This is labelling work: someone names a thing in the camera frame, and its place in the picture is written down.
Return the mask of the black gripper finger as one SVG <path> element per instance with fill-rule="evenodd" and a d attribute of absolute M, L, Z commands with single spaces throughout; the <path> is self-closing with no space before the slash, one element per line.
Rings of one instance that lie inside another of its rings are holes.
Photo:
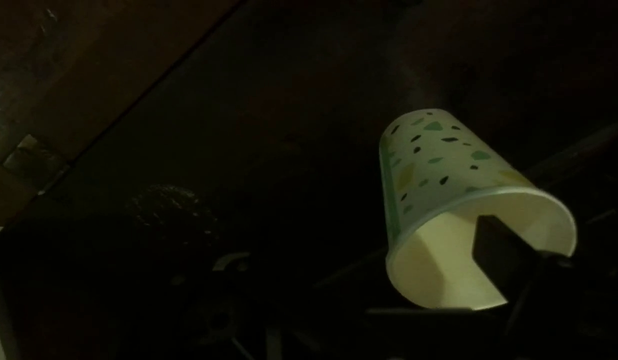
<path fill-rule="evenodd" d="M 522 295 L 540 261 L 540 254 L 496 215 L 478 218 L 472 258 L 506 302 Z"/>

